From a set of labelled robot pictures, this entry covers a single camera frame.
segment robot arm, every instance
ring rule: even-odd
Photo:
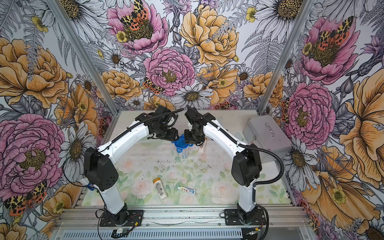
[[[205,136],[208,136],[233,159],[232,176],[241,185],[238,215],[246,224],[253,218],[256,211],[253,184],[262,170],[259,152],[240,147],[239,145],[247,144],[230,134],[210,113],[201,115],[195,108],[189,106],[187,108],[185,116],[189,121],[189,130],[184,131],[185,142],[199,145],[204,142]]]
[[[159,106],[154,113],[142,113],[120,135],[106,144],[94,149],[88,148],[84,155],[84,176],[96,188],[107,208],[107,213],[116,223],[123,224],[127,219],[127,207],[121,199],[116,182],[119,174],[115,164],[119,158],[138,140],[148,134],[156,134],[163,140],[177,141],[179,134],[172,125],[177,112]]]

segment yellow bottle cap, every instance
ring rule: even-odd
[[[157,182],[157,181],[160,181],[160,178],[159,178],[159,177],[156,178],[155,180],[153,180],[153,184],[155,184],[155,182]]]

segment red wire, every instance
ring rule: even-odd
[[[259,218],[259,217],[257,217],[257,218],[260,219],[260,222],[262,222],[262,226],[260,227],[260,229],[261,229],[263,227],[263,221],[261,220],[261,218]]]

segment white daisy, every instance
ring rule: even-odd
[[[289,72],[291,70],[291,68],[293,67],[293,64],[295,62],[296,62],[296,56],[293,53],[291,53],[291,55],[289,56],[287,62],[284,65],[283,71],[285,73]]]
[[[350,16],[360,17],[364,12],[372,11],[376,4],[377,0],[325,0],[323,16],[340,22]]]
[[[254,72],[251,68],[240,67],[237,75],[239,76],[240,81],[248,81],[251,77],[253,77]]]
[[[134,109],[143,109],[144,108],[144,100],[139,97],[132,97],[128,100],[127,104]]]
[[[265,105],[265,109],[263,111],[263,114],[262,115],[269,115],[269,116],[272,116],[272,113],[273,113],[273,107],[270,103],[267,103]]]
[[[179,91],[175,91],[176,95],[173,96],[170,101],[176,108],[185,108],[187,105],[197,109],[204,109],[211,105],[211,98],[214,93],[213,89],[204,89],[203,84],[196,84],[193,88],[186,85],[185,88],[181,88]]]
[[[262,32],[263,38],[270,33],[271,40],[277,38],[282,43],[293,28],[294,21],[299,13],[303,0],[259,0],[256,4],[258,20],[256,32]]]
[[[42,20],[47,27],[53,25],[53,30],[58,39],[63,37],[60,24],[53,12],[49,9],[49,0],[29,0],[29,4],[35,10],[35,15]],[[101,33],[105,32],[104,24],[108,23],[105,18],[104,2],[99,0],[60,0],[65,12],[71,20],[79,37],[86,43],[102,40]]]
[[[106,2],[109,8],[114,7],[117,3],[118,7],[122,9],[124,4],[130,7],[131,1],[133,2],[134,0],[107,0]]]
[[[321,5],[321,2],[313,4],[310,15],[308,19],[305,21],[305,28],[308,31],[312,29],[313,24],[319,19],[319,15],[323,11],[323,9],[324,8]]]
[[[79,83],[88,94],[91,94],[93,89],[95,88],[95,84],[93,83],[91,77],[86,74],[81,76]]]
[[[77,181],[84,172],[84,152],[89,147],[95,147],[96,140],[93,134],[88,133],[88,124],[81,122],[77,133],[72,126],[68,130],[69,142],[61,145],[61,158],[59,167],[64,164],[64,173],[71,182]]]
[[[122,54],[117,49],[110,49],[104,52],[104,61],[114,68],[118,68],[123,64]]]
[[[368,224],[369,228],[359,236],[359,240],[384,239],[384,221],[382,218],[378,220],[373,218]]]
[[[320,184],[319,177],[313,172],[311,166],[317,165],[317,159],[314,155],[306,154],[307,150],[305,143],[300,142],[300,139],[296,139],[292,136],[292,149],[284,158],[285,171],[288,172],[288,176],[292,181],[292,184],[300,191],[305,191],[305,188],[310,189],[306,182],[317,189],[317,185]]]

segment black cable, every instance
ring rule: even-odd
[[[134,125],[132,125],[131,127],[128,127],[127,130],[125,130],[124,132],[120,133],[118,136],[116,136],[114,139],[111,140],[111,143],[106,147],[104,148],[103,150],[100,151],[103,152],[104,150],[108,149],[112,143],[115,143],[117,140],[119,140],[120,138],[122,138],[125,134],[129,133],[132,129],[134,129],[135,127],[139,126],[140,124],[146,122],[146,121],[149,121],[149,120],[152,120],[152,119],[155,119],[155,118],[159,118],[159,117],[163,117],[163,116],[166,116],[166,115],[170,115],[170,114],[173,114],[173,113],[178,113],[178,112],[181,112],[183,111],[184,108],[180,108],[176,111],[173,111],[173,112],[168,112],[168,113],[162,113],[162,114],[159,114],[159,115],[156,115],[156,116],[153,116],[153,117],[150,117],[150,118],[147,118],[143,121],[140,121],[138,123],[135,123]]]
[[[268,211],[265,209],[265,207],[258,205],[258,204],[256,204],[256,207],[261,208],[265,213],[265,219],[266,219],[265,231],[263,232],[262,237],[259,239],[259,240],[263,240],[265,238],[265,236],[268,232],[268,228],[269,228],[269,215],[268,215]]]
[[[102,211],[103,211],[103,213],[101,214],[100,217],[97,216],[97,211],[99,211],[99,210],[102,210]],[[103,239],[101,238],[101,236],[100,236],[100,232],[99,232],[100,219],[103,217],[105,211],[106,211],[106,209],[105,209],[105,206],[104,206],[104,209],[98,209],[98,210],[96,210],[96,212],[95,212],[96,218],[99,219],[99,221],[98,221],[98,223],[97,223],[97,234],[99,235],[100,240],[103,240]]]
[[[175,119],[174,119],[174,121],[173,121],[173,123],[171,123],[171,125],[167,125],[167,127],[173,127],[173,125],[175,125],[175,123],[176,123],[176,120],[177,120],[177,118],[179,117],[179,115],[178,114],[176,114],[175,115]]]
[[[190,106],[187,106],[188,110],[191,109],[192,111],[194,111],[196,114],[198,114],[201,118],[203,118],[204,120],[206,120],[207,122],[209,122],[210,124],[212,124],[212,126],[214,127],[218,127],[218,125],[216,125],[214,122],[212,122],[211,120],[209,120],[208,118],[206,118],[204,115],[202,115],[201,113],[199,113],[196,109],[190,107]],[[229,135],[224,129],[220,128],[219,129],[220,132],[222,132],[227,138],[229,138],[233,143],[236,143],[237,144],[237,141],[231,136]],[[243,145],[243,144],[239,144],[238,145],[239,147],[242,147],[244,149],[252,149],[252,150],[257,150],[259,152],[264,152],[266,154],[269,154],[271,155],[272,157],[274,157],[278,162],[279,162],[279,165],[280,165],[280,172],[279,174],[274,178],[274,179],[271,179],[271,180],[268,180],[268,181],[260,181],[260,182],[255,182],[253,184],[253,186],[255,187],[256,185],[262,185],[262,184],[271,184],[271,183],[274,183],[276,181],[278,181],[283,175],[284,175],[284,164],[283,164],[283,161],[281,160],[281,158],[279,156],[277,156],[275,153],[269,151],[269,150],[266,150],[266,149],[263,149],[263,148],[258,148],[258,147],[251,147],[249,145]]]
[[[66,164],[67,164],[67,162],[65,162],[64,165],[63,165],[63,175],[64,175],[65,179],[66,179],[70,184],[75,185],[75,186],[77,186],[77,187],[86,187],[86,188],[91,187],[91,186],[81,186],[81,185],[77,185],[77,184],[74,184],[73,182],[71,182],[71,181],[67,178],[67,176],[65,175],[65,172],[64,172],[64,169],[65,169]]]

